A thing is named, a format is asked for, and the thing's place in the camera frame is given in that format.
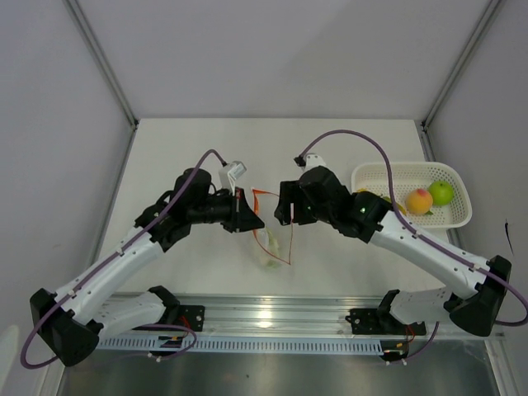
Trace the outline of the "clear zip top bag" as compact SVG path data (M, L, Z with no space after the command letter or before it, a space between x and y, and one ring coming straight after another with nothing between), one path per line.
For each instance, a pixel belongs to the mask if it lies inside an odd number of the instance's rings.
M261 196L274 196L279 198L279 194L271 191L251 188L253 211L256 215L260 214ZM252 237L257 247L255 250L257 260L266 268L278 268L281 265L292 266L294 227L290 225L290 240L288 245L287 257L281 256L281 244L273 232L266 226L264 229L252 231Z

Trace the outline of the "white cauliflower with leaves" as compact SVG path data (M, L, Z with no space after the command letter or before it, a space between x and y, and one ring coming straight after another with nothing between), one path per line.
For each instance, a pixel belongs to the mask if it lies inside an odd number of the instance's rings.
M277 269L283 262L280 257L280 244L270 229L256 231L257 256L260 263L268 269Z

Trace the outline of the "yellow green mango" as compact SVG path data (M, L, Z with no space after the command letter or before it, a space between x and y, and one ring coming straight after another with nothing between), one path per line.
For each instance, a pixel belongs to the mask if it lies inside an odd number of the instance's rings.
M389 202L390 204L393 204L393 201L392 201L392 199L389 196L382 196L382 198L384 200L386 200L387 202ZM406 209L402 205L400 205L398 202L396 202L396 206L398 207L399 212L401 212L403 215L407 216L408 212L406 211Z

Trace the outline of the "orange pink peach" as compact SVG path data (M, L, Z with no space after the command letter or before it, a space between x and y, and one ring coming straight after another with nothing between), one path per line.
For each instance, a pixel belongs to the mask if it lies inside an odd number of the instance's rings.
M425 189L411 191L405 200L405 207L412 215L425 215L433 206L433 199Z

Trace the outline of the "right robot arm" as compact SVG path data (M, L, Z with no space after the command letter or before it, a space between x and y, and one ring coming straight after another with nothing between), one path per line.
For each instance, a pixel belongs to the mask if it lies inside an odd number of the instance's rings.
M323 222L341 235L391 251L437 278L436 290L390 290L375 309L352 309L355 334L401 334L407 326L450 321L478 337L491 334L512 265L478 257L412 226L376 194L351 193L324 166L280 184L275 217L283 225Z

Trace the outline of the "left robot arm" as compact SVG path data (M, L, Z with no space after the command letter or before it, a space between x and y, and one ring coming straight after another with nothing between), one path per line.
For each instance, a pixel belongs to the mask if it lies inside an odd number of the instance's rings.
M32 319L56 359L74 366L100 341L132 329L186 330L180 301L163 286L121 303L107 300L132 275L186 238L195 224L220 224L230 233L262 229L263 221L236 185L245 171L239 161L224 165L219 171L221 187L211 191L212 176L206 170L185 170L174 188L135 220L114 252L54 292L36 291L30 298Z

